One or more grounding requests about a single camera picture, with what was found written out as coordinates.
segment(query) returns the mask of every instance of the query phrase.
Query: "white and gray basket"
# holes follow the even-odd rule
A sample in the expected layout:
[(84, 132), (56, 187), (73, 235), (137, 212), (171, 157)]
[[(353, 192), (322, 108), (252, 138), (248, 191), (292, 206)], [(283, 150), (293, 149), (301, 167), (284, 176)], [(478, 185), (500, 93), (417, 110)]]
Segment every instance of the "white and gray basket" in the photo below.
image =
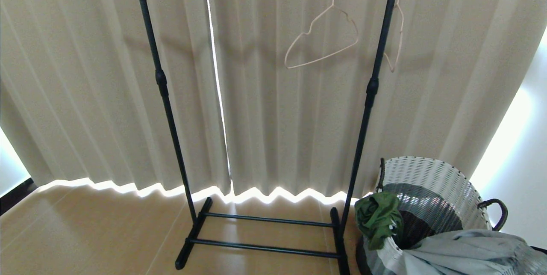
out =
[[(403, 249), (443, 232), (466, 229), (498, 231), (507, 219), (507, 208), (498, 199), (482, 201), (467, 178), (452, 165), (422, 157), (381, 159), (376, 191), (389, 191), (400, 199), (404, 235), (400, 244), (387, 238), (381, 250), (368, 250), (366, 238), (357, 245), (362, 274), (397, 274)], [(498, 203), (502, 217), (494, 228), (486, 207)]]

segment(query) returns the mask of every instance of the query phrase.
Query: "black garment rack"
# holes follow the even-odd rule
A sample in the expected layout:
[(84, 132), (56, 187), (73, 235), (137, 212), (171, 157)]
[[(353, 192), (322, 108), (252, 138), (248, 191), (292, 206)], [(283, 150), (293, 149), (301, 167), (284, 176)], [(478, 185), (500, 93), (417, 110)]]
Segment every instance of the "black garment rack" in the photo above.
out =
[[(367, 133), (367, 127), (369, 123), (369, 117), (371, 116), (371, 110), (374, 104), (374, 98), (377, 94), (379, 87), (379, 70), (382, 63), (383, 52), (385, 50), (385, 43), (387, 41), (387, 35), (389, 32), (389, 24), (391, 22), (391, 15), (393, 14), (393, 7), (395, 5), (395, 0), (387, 0), (385, 4), (385, 13), (383, 16), (382, 29), (379, 36), (378, 48), (376, 51), (376, 57), (374, 60), (373, 72), (371, 79), (367, 85), (367, 97), (365, 98), (365, 107), (363, 112), (363, 119), (361, 121), (361, 130), (359, 132), (359, 137), (357, 140), (357, 147), (355, 151), (355, 158), (353, 160), (353, 166), (350, 177), (350, 185), (347, 190), (346, 202), (344, 205), (344, 211), (342, 212), (342, 219), (338, 218), (338, 211), (336, 207), (333, 207), (330, 210), (330, 223), (324, 222), (312, 222), (312, 221), (297, 221), (297, 220), (287, 220), (287, 219), (274, 219), (267, 217), (256, 217), (256, 216), (244, 216), (244, 215), (230, 215), (230, 214), (219, 214), (209, 212), (211, 205), (213, 204), (213, 199), (208, 197), (205, 200), (203, 207), (198, 215), (194, 209), (194, 203), (190, 195), (190, 186), (188, 184), (188, 177), (186, 176), (186, 169), (184, 168), (184, 160), (182, 158), (182, 152), (180, 151), (180, 144), (178, 140), (178, 135), (176, 133), (176, 125), (174, 123), (173, 112), (171, 111), (171, 104), (169, 101), (168, 93), (168, 84), (167, 78), (162, 70), (162, 65), (160, 63), (160, 57), (158, 54), (158, 47), (156, 45), (156, 38), (154, 37), (154, 31), (152, 28), (152, 22), (150, 20), (150, 13), (148, 12), (147, 0), (139, 0), (141, 3), (142, 16), (144, 18), (144, 27), (148, 35), (148, 41), (150, 44), (150, 50), (152, 51), (152, 59), (154, 60), (154, 66), (156, 68), (156, 82), (160, 89), (160, 95), (162, 96), (165, 113), (168, 118), (169, 129), (171, 132), (171, 137), (173, 139), (174, 150), (176, 152), (176, 159), (178, 160), (178, 165), (180, 168), (180, 175), (182, 176), (182, 181), (184, 183), (186, 199), (188, 200), (188, 207), (190, 209), (190, 215), (192, 217), (193, 226), (190, 230), (190, 234), (184, 242), (184, 246), (180, 250), (180, 254), (176, 258), (175, 267), (176, 269), (182, 269), (186, 262), (194, 244), (205, 244), (205, 245), (215, 245), (215, 246), (224, 246), (231, 248), (243, 248), (243, 249), (255, 249), (255, 250), (264, 250), (264, 251), (273, 251), (273, 252), (284, 252), (287, 254), (299, 254), (299, 255), (308, 255), (308, 256), (317, 256), (325, 258), (333, 258), (338, 260), (338, 269), (340, 274), (347, 275), (350, 273), (346, 249), (344, 248), (344, 229), (346, 228), (346, 222), (348, 213), (350, 211), (350, 199), (353, 196), (353, 188), (355, 186), (355, 181), (357, 177), (357, 170), (359, 168), (359, 162), (361, 161), (361, 154), (363, 152), (363, 145), (365, 142), (365, 135)], [(205, 218), (208, 216), (211, 217), (226, 217), (231, 219), (242, 219), (242, 220), (254, 220), (254, 221), (269, 221), (269, 222), (279, 222), (284, 224), (296, 224), (296, 225), (305, 225), (305, 226), (318, 226), (318, 227), (329, 227), (332, 228), (334, 234), (334, 243), (336, 247), (336, 252), (324, 252), (324, 251), (314, 251), (314, 250), (302, 250), (302, 249), (293, 249), (293, 248), (282, 248), (275, 246), (263, 246), (263, 245), (252, 245), (252, 244), (241, 244), (236, 242), (220, 242), (215, 240), (203, 240), (199, 239), (198, 235), (205, 222)]]

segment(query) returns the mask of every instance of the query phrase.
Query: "green garment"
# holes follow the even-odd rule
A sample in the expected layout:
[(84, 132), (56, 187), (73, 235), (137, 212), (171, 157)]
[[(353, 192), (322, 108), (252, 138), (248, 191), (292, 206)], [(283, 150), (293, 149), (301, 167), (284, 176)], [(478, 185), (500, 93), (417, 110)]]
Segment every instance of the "green garment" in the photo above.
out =
[(369, 250), (382, 249), (385, 238), (393, 237), (397, 242), (402, 237), (403, 218), (398, 206), (397, 195), (390, 192), (374, 193), (355, 203), (357, 226), (369, 240)]

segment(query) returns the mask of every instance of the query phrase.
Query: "beige tile floor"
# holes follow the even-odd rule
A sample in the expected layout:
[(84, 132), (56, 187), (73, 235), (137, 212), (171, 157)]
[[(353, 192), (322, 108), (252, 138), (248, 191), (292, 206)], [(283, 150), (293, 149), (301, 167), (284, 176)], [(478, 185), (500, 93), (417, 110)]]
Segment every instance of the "beige tile floor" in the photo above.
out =
[[(211, 211), (296, 220), (330, 220), (335, 206), (312, 197), (270, 204), (256, 198), (224, 204), (213, 197)], [(203, 201), (196, 203), (201, 209)], [(334, 259), (195, 245), (186, 267), (174, 260), (191, 228), (184, 195), (165, 197), (90, 186), (38, 190), (0, 217), (2, 275), (242, 275), (338, 274)], [(346, 251), (352, 274), (359, 231), (350, 213)], [(208, 218), (200, 238), (334, 251), (332, 230), (301, 225)]]

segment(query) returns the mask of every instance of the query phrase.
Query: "curtain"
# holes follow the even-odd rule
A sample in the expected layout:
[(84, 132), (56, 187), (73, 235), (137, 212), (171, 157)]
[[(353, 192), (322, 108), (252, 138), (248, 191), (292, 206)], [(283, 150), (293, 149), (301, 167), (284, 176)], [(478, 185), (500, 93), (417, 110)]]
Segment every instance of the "curtain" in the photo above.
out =
[[(192, 190), (216, 185), (227, 193), (207, 2), (149, 5)], [(89, 177), (138, 189), (182, 185), (138, 0), (1, 0), (1, 7), (2, 89), (22, 123), (10, 122), (13, 109), (4, 106), (2, 121), (37, 184)], [(35, 167), (33, 157), (43, 162)]]
[[(347, 190), (385, 0), (336, 0), (359, 43), (293, 70), (287, 48), (330, 0), (210, 0), (220, 94), (207, 0), (148, 1), (192, 191), (226, 193), (230, 180), (236, 194)], [(471, 175), (541, 39), (545, 1), (401, 0), (402, 57), (394, 73), (383, 62), (355, 196), (381, 157), (438, 158)], [(318, 21), (289, 64), (349, 44), (343, 19)], [(138, 0), (1, 0), (0, 20), (11, 103), (0, 122), (39, 184), (182, 184)], [(399, 24), (395, 11), (391, 60)]]
[[(336, 0), (359, 43), (287, 70), (293, 39), (331, 0), (211, 0), (227, 152), (236, 193), (346, 191), (386, 0)], [(445, 160), (470, 176), (516, 93), (545, 28), (546, 0), (401, 0), (403, 51), (383, 62), (355, 196), (379, 158)], [(395, 59), (400, 16), (387, 53)], [(352, 43), (340, 13), (317, 21), (289, 65)]]

